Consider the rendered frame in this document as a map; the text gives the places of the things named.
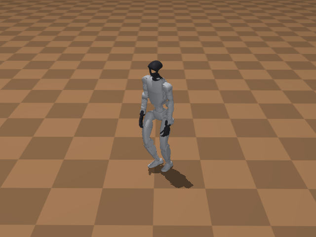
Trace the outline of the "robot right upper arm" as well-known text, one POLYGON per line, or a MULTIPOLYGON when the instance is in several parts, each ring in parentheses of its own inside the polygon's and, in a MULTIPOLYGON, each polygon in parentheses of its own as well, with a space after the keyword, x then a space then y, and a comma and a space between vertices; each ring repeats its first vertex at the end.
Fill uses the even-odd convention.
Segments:
POLYGON ((148 96, 148 90, 147 90, 147 83, 146 83, 146 80, 147 80, 147 78, 148 78, 149 76, 150 76, 150 75, 146 75, 146 76, 142 77, 143 90, 144 90, 144 92, 143 92, 143 94, 142 94, 142 98, 146 98, 146 99, 149 98, 149 96, 148 96))

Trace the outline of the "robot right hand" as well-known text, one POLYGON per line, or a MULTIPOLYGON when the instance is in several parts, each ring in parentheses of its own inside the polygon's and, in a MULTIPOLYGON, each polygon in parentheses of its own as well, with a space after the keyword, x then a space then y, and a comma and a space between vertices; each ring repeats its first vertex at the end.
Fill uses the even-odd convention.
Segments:
POLYGON ((144 116, 144 111, 142 110, 141 113, 140 113, 140 118, 139 118, 139 126, 141 128, 143 128, 143 116, 144 116))

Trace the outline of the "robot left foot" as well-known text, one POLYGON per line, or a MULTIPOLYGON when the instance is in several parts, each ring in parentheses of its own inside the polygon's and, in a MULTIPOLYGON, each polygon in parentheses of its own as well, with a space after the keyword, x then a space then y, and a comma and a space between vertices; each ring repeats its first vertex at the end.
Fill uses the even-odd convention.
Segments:
POLYGON ((173 166, 172 161, 171 161, 171 164, 166 163, 166 164, 164 165, 164 167, 161 169, 161 171, 162 171, 162 172, 166 172, 166 171, 168 171, 168 170, 170 169, 170 167, 172 167, 172 166, 173 166))

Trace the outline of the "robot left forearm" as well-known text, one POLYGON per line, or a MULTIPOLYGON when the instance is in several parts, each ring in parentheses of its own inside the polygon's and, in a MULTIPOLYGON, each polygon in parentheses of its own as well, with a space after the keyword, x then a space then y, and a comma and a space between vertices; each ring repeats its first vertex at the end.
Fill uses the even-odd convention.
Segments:
POLYGON ((167 125, 171 124, 173 111, 174 111, 174 105, 173 103, 169 103, 168 108, 167 108, 167 114, 166 114, 166 120, 168 121, 167 125))

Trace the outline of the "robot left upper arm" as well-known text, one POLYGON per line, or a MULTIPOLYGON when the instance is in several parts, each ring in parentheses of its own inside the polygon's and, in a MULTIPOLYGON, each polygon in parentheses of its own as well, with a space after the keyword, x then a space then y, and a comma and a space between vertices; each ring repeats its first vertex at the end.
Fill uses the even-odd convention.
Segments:
POLYGON ((162 83, 162 88, 166 94, 166 98, 168 99, 168 101, 166 102, 165 105, 168 107, 169 103, 174 104, 173 94, 172 94, 172 89, 173 89, 172 85, 170 83, 164 82, 164 83, 162 83))

